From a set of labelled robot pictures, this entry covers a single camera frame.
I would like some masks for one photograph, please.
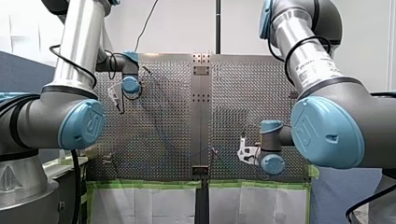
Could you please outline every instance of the black cord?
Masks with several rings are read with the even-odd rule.
[[[36,100],[39,98],[40,95],[37,94],[24,94],[5,100],[2,104],[0,104],[0,118],[2,118],[11,108],[16,106],[19,102],[24,100]]]
[[[371,203],[372,201],[375,201],[375,200],[393,192],[394,190],[396,190],[396,185],[393,185],[392,187],[390,187],[388,189],[384,189],[384,190],[378,192],[377,194],[353,205],[348,210],[346,210],[346,219],[348,220],[349,223],[352,223],[352,219],[351,219],[350,215],[353,213],[353,211],[355,211],[356,209],[358,209],[359,207],[361,207],[367,203]]]
[[[60,53],[58,53],[55,49],[58,49],[60,46],[61,46],[61,45],[54,45],[54,46],[51,46],[51,47],[49,47],[49,50],[50,50],[53,54],[55,54],[58,58],[64,60],[64,61],[67,62],[67,63],[70,63],[70,64],[73,65],[76,69],[79,69],[79,70],[83,71],[84,73],[88,74],[90,77],[92,77],[92,78],[93,78],[93,85],[92,85],[92,88],[94,89],[94,88],[96,87],[97,82],[98,82],[98,80],[96,79],[96,76],[95,76],[92,72],[90,72],[88,69],[81,67],[80,65],[78,65],[78,64],[76,64],[76,63],[74,63],[74,62],[72,62],[72,61],[70,61],[70,60],[68,60],[68,59],[66,59],[64,56],[62,56]]]
[[[386,92],[372,92],[370,93],[374,97],[388,97],[388,98],[396,98],[396,92],[386,91]]]
[[[270,9],[270,25],[268,26],[268,49],[270,50],[272,56],[276,59],[278,59],[281,62],[284,62],[284,60],[282,58],[280,58],[279,56],[277,56],[274,53],[274,50],[272,48],[272,44],[271,44],[271,26],[272,26],[272,17],[273,17],[273,6],[276,4],[276,0],[271,0],[271,9]]]
[[[158,3],[158,0],[155,0],[154,5],[152,6],[150,13],[148,14],[148,18],[146,19],[145,26],[143,27],[142,33],[140,33],[139,37],[137,38],[136,47],[134,48],[134,52],[137,52],[137,48],[139,47],[140,37],[142,37],[143,33],[145,33],[146,27],[148,26],[148,23],[149,23],[149,18],[151,17],[155,6],[157,6],[157,3]]]
[[[79,207],[81,205],[81,171],[78,164],[78,155],[76,150],[72,150],[73,167],[75,172],[75,208],[73,212],[72,224],[78,223]]]
[[[305,39],[300,40],[299,42],[297,42],[290,50],[288,55],[285,58],[285,74],[286,74],[286,78],[288,79],[289,83],[291,83],[291,85],[294,86],[294,82],[290,77],[290,73],[289,73],[289,61],[291,58],[291,55],[294,53],[295,50],[297,50],[297,48],[299,48],[300,46],[302,46],[303,44],[305,44],[308,40],[312,40],[312,39],[318,39],[318,40],[323,40],[327,47],[328,47],[328,53],[330,53],[330,50],[332,50],[332,43],[330,42],[330,40],[328,40],[327,38],[320,36],[320,35],[312,35],[309,36]]]
[[[111,52],[111,51],[109,51],[109,50],[107,50],[107,49],[105,49],[105,52],[106,53],[108,53],[108,54],[110,54],[110,70],[111,71],[108,71],[108,79],[110,79],[110,80],[113,80],[114,79],[114,77],[116,77],[116,74],[117,74],[117,59],[116,59],[116,56],[114,55],[114,53],[113,52]]]

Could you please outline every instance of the blue cap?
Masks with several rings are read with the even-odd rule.
[[[285,161],[276,154],[264,157],[260,165],[268,175],[280,175],[285,170]]]
[[[65,150],[93,145],[105,125],[105,111],[96,100],[84,100],[66,116],[58,134],[59,146]]]
[[[132,61],[139,63],[139,55],[131,50],[125,50],[123,52],[123,55],[125,55],[126,57],[128,57],[129,59],[131,59]]]
[[[291,124],[295,146],[315,165],[349,169],[363,160],[361,130],[345,109],[335,102],[309,96],[294,106]]]
[[[121,86],[122,89],[128,94],[137,94],[140,91],[139,81],[132,76],[123,78]]]
[[[110,4],[113,6],[119,5],[121,3],[121,0],[110,0]]]
[[[267,119],[262,121],[262,133],[271,133],[283,128],[283,121],[278,119]]]
[[[264,6],[262,7],[262,16],[260,18],[260,32],[259,36],[261,39],[268,39],[269,37],[269,29],[270,29],[270,15],[271,15],[271,7],[273,0],[266,0]]]

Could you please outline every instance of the silver arm segment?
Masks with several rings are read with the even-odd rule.
[[[342,25],[335,5],[330,0],[277,0],[272,5],[268,1],[262,32],[269,31],[267,38],[283,58],[295,49],[286,66],[300,94],[291,114],[297,149],[319,166],[396,168],[392,159],[396,156],[396,101],[374,98],[356,78],[344,76],[318,40],[295,48],[314,35],[340,43]]]

